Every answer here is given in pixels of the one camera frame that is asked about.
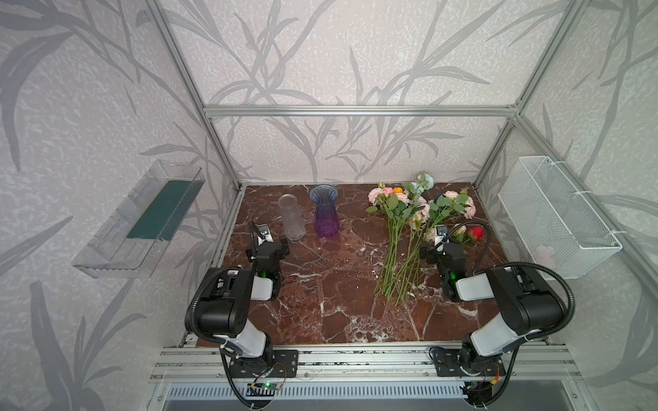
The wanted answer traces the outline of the purple blue glass vase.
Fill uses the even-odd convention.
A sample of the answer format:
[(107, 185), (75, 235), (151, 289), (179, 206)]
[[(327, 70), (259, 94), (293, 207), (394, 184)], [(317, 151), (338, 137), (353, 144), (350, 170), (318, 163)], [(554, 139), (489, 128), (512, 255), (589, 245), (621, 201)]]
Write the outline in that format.
[(329, 184), (312, 188), (310, 199), (315, 204), (315, 232), (322, 238), (335, 236), (339, 232), (340, 222), (335, 202), (338, 189)]

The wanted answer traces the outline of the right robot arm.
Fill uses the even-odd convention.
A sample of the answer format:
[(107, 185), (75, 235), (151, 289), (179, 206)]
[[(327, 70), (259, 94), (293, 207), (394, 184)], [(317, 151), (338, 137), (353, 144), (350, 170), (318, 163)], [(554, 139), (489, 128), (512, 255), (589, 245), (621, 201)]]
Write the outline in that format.
[(444, 242), (422, 246), (420, 256), (437, 267), (446, 296), (454, 302), (495, 301), (499, 313), (469, 334), (458, 351), (435, 354), (455, 359), (469, 371), (495, 361), (525, 342), (563, 330), (572, 320), (575, 295), (559, 274), (543, 265), (509, 262), (466, 276), (464, 248)]

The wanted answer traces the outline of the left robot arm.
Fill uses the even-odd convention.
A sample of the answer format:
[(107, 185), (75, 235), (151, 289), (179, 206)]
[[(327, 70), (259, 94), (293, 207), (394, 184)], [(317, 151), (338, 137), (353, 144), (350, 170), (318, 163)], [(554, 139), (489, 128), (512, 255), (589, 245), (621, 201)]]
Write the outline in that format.
[(281, 288), (280, 262), (290, 254), (286, 237), (264, 241), (247, 250), (251, 266), (208, 269), (185, 315), (187, 332), (219, 346), (237, 363), (270, 368), (274, 361), (270, 337), (248, 319), (253, 301), (273, 301)]

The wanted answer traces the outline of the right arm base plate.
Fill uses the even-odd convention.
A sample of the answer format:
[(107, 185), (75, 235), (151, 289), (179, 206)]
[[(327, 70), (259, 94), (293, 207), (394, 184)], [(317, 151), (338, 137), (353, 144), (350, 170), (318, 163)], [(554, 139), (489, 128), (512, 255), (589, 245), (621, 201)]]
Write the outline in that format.
[(474, 349), (433, 347), (428, 353), (439, 377), (500, 378), (507, 373), (501, 356), (480, 356)]

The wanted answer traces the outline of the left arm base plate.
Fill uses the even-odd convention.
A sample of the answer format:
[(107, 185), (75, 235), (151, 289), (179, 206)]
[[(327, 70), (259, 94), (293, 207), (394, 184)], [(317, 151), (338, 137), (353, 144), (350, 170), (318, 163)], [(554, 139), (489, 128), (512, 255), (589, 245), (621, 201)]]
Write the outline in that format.
[(255, 378), (262, 374), (274, 378), (296, 377), (299, 351), (296, 349), (274, 349), (258, 358), (231, 359), (229, 370), (232, 378)]

